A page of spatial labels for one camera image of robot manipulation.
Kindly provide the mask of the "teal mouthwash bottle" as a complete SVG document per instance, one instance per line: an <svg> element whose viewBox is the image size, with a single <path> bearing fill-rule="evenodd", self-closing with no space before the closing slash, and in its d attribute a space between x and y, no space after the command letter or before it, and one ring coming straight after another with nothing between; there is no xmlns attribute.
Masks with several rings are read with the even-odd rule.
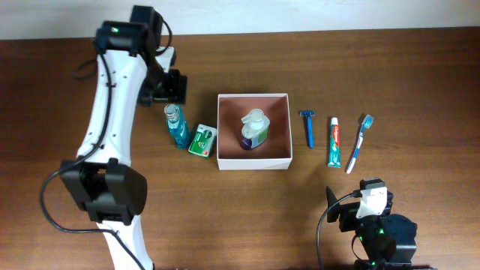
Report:
<svg viewBox="0 0 480 270"><path fill-rule="evenodd" d="M182 108L176 104L168 104L164 108L166 124L170 135L179 149L186 149L190 143L190 131Z"/></svg>

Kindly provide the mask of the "blue disposable razor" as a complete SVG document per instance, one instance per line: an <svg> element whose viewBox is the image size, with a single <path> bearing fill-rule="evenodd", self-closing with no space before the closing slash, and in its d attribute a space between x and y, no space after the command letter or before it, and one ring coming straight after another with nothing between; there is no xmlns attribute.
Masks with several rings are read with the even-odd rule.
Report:
<svg viewBox="0 0 480 270"><path fill-rule="evenodd" d="M307 146L312 149L314 147L312 117L315 116L315 112L312 110L301 110L299 115L304 118Z"/></svg>

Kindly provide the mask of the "toothpaste tube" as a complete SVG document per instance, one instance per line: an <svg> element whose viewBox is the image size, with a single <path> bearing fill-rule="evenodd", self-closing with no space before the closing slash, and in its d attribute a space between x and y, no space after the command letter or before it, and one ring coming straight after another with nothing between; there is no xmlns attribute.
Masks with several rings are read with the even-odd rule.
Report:
<svg viewBox="0 0 480 270"><path fill-rule="evenodd" d="M336 117L332 117L330 123L328 167L341 168L339 124Z"/></svg>

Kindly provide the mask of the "blue white toothbrush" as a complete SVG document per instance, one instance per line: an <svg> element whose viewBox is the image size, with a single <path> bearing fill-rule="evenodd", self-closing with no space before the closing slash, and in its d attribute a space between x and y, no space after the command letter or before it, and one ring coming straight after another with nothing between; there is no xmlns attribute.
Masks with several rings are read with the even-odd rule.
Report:
<svg viewBox="0 0 480 270"><path fill-rule="evenodd" d="M349 159L349 163L346 166L346 173L350 174L355 167L356 161L358 160L359 150L362 146L364 140L364 132L369 129L374 122L374 117L371 115L365 115L361 121L360 127L358 129L357 140L355 143L355 148L352 152L352 157Z"/></svg>

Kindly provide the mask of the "green soap bar box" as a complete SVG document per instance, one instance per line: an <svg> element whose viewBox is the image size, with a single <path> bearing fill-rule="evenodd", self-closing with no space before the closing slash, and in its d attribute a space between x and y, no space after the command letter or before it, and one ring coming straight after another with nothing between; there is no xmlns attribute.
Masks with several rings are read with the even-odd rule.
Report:
<svg viewBox="0 0 480 270"><path fill-rule="evenodd" d="M217 134L216 128L198 124L188 152L192 155L208 158L212 152Z"/></svg>

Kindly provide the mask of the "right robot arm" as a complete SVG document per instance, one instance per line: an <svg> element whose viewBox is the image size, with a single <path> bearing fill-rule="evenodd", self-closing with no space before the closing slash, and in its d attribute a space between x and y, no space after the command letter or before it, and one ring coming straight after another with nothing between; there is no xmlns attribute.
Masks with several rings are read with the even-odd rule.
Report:
<svg viewBox="0 0 480 270"><path fill-rule="evenodd" d="M363 179L359 189L336 198L325 189L328 207L323 217L338 222L342 233L354 232L367 257L357 257L355 269L408 269L417 250L418 226L408 217L393 214L393 193L380 178Z"/></svg>

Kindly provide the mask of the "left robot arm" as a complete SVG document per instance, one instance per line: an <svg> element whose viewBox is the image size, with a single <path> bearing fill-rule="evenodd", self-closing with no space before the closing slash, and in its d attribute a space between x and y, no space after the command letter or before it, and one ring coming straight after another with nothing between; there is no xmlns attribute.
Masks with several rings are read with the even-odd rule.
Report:
<svg viewBox="0 0 480 270"><path fill-rule="evenodd" d="M161 46L163 17L133 6L127 22L105 21L93 44L97 89L88 129L75 160L61 163L60 178L77 207L97 224L116 269L153 269L143 238L146 177L131 167L137 105L183 104L187 78L173 65L176 51Z"/></svg>

